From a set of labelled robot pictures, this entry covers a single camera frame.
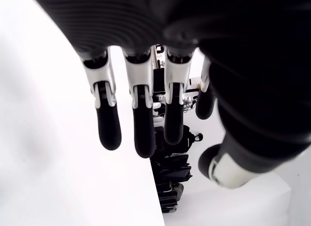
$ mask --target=black rubber fingertip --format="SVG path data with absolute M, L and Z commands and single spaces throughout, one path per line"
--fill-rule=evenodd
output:
M 183 112 L 184 106 L 179 104 L 178 98 L 165 106 L 164 139 L 169 145 L 178 144 L 183 137 Z
M 208 179 L 209 175 L 208 175 L 208 168 L 209 165 L 211 163 L 211 161 L 213 160 L 213 158 L 215 156 L 217 156 L 219 149 L 220 149 L 220 145 L 221 144 L 216 144 L 214 146 L 211 146 L 210 148 L 207 148 L 200 156 L 199 158 L 199 162 L 198 162 L 198 166 L 199 166 L 199 170 L 200 172 L 206 176 Z
M 108 150 L 116 150 L 122 140 L 117 105 L 110 107 L 108 102 L 101 102 L 96 111 L 101 144 Z
M 156 150 L 152 108 L 147 108 L 145 104 L 138 104 L 138 108 L 133 109 L 133 114 L 136 152 L 142 158 L 150 158 Z
M 202 120 L 208 119 L 213 113 L 215 100 L 215 94 L 210 87 L 207 88 L 206 92 L 200 90 L 195 106 L 196 116 Z

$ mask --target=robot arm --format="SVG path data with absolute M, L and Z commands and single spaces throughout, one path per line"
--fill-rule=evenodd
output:
M 155 150 L 150 47 L 166 46 L 165 139 L 182 137 L 183 93 L 193 51 L 206 56 L 196 114 L 215 99 L 226 136 L 199 160 L 217 184 L 237 188 L 311 144 L 311 0 L 37 0 L 85 66 L 109 150 L 121 143 L 109 46 L 123 48 L 135 147 Z

